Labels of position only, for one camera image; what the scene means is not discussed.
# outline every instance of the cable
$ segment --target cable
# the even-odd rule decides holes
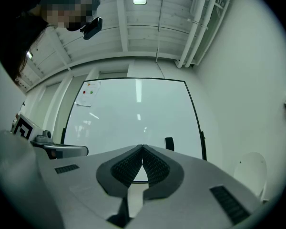
[[[157,66],[159,67],[159,70],[161,71],[161,73],[162,73],[162,75],[163,75],[163,78],[165,79],[165,76],[164,76],[164,74],[163,74],[163,72],[162,72],[162,70],[161,70],[161,68],[160,68],[160,65],[158,64],[158,62],[156,62],[156,64],[157,64]]]
[[[161,16],[162,16],[163,1],[164,0],[161,0],[160,15],[159,15],[159,22],[158,22],[158,49],[157,49],[157,53],[156,53],[156,62],[158,61],[158,53],[160,50],[160,22],[161,22]]]

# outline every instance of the whiteboard frame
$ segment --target whiteboard frame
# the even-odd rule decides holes
[[[67,130],[67,126],[68,126],[68,122],[69,122],[69,118],[70,118],[70,115],[71,115],[71,112],[72,112],[72,109],[73,109],[73,106],[74,106],[74,102],[78,96],[78,93],[80,92],[81,88],[82,88],[82,85],[85,83],[85,82],[94,82],[94,81],[105,81],[105,80],[113,80],[113,79],[151,79],[151,80],[162,80],[162,81],[174,81],[174,82],[183,82],[185,84],[185,87],[187,89],[187,92],[189,94],[189,97],[191,99],[191,102],[192,102],[192,106],[193,106],[193,109],[194,109],[194,112],[195,112],[195,117],[196,117],[196,121],[197,121],[197,125],[198,125],[198,130],[199,130],[199,136],[200,136],[200,143],[201,143],[201,152],[202,152],[202,159],[203,160],[207,160],[206,159],[206,148],[205,148],[205,141],[204,141],[204,134],[203,132],[201,131],[200,129],[200,125],[199,125],[199,120],[198,120],[198,116],[197,116],[197,112],[196,112],[196,109],[195,109],[195,105],[194,105],[194,102],[192,100],[192,96],[190,94],[190,91],[186,85],[186,82],[185,81],[181,81],[181,80],[174,80],[174,79],[163,79],[163,78],[140,78],[140,77],[121,77],[121,78],[106,78],[106,79],[95,79],[95,80],[86,80],[86,81],[83,81],[82,84],[81,84],[81,87],[79,88],[76,96],[75,96],[75,99],[73,101],[73,104],[72,104],[72,108],[69,112],[69,116],[68,116],[68,120],[67,120],[67,123],[66,123],[66,127],[65,129],[62,131],[62,137],[61,137],[61,144],[64,144],[64,139],[65,139],[65,134],[66,134],[66,130]]]

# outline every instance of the vent grille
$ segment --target vent grille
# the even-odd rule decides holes
[[[224,186],[213,187],[210,191],[234,225],[250,215]]]
[[[111,168],[115,179],[130,187],[142,166],[142,150],[138,149],[133,154],[119,161]]]
[[[143,167],[148,177],[149,187],[162,182],[170,173],[170,167],[147,149],[143,153]]]
[[[55,171],[57,174],[60,174],[60,173],[65,173],[65,172],[72,171],[78,168],[79,167],[77,165],[69,165],[69,166],[55,168]]]

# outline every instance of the white ceiling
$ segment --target white ceiling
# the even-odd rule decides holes
[[[90,40],[79,31],[48,28],[31,47],[33,57],[27,63],[20,83],[29,90],[44,79],[73,66],[113,57],[155,57],[162,0],[101,0],[97,16],[103,18],[102,30]],[[159,57],[179,60],[193,19],[192,0],[163,0]],[[203,20],[208,1],[205,2]]]

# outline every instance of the wall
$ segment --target wall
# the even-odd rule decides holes
[[[234,0],[195,69],[214,110],[223,169],[233,175],[243,154],[267,163],[265,198],[286,182],[286,34],[261,0]]]
[[[42,95],[42,98],[38,102],[37,108],[35,109],[31,121],[33,121],[37,126],[42,128],[43,122],[46,116],[46,113],[48,111],[48,108],[50,106],[51,100],[58,89],[59,83],[48,86],[45,89],[44,94]]]
[[[143,207],[143,192],[148,189],[148,184],[131,184],[128,188],[127,202],[129,217],[135,218]]]
[[[207,94],[190,68],[178,69],[171,60],[137,58],[134,59],[128,69],[127,77],[153,77],[175,79],[185,81],[193,99],[197,111],[201,130],[205,135],[207,160],[219,168],[222,168],[222,145],[218,131],[217,121],[210,107]]]
[[[62,99],[53,132],[53,141],[55,143],[61,143],[62,130],[66,127],[67,119],[73,106],[74,99],[82,85],[82,82],[86,79],[86,77],[86,75],[74,77]]]
[[[25,94],[16,86],[0,63],[0,130],[11,130]]]
[[[107,78],[124,78],[127,77],[127,72],[117,72],[117,73],[101,73],[98,79]]]
[[[43,94],[45,93],[46,87],[56,83],[60,83],[57,88],[57,91],[51,99],[46,115],[43,117],[44,122],[41,126],[42,129],[50,130],[53,134],[61,102],[73,77],[88,75],[86,77],[86,80],[92,80],[97,79],[99,77],[99,72],[125,72],[128,69],[129,62],[131,61],[131,58],[93,61],[90,63],[75,66],[72,68],[71,72],[66,70],[62,73],[54,75],[53,77],[47,79],[46,81],[39,84],[27,93],[25,106],[21,109],[21,113],[24,114],[30,120],[38,118],[36,117],[36,114],[38,112],[39,102]]]

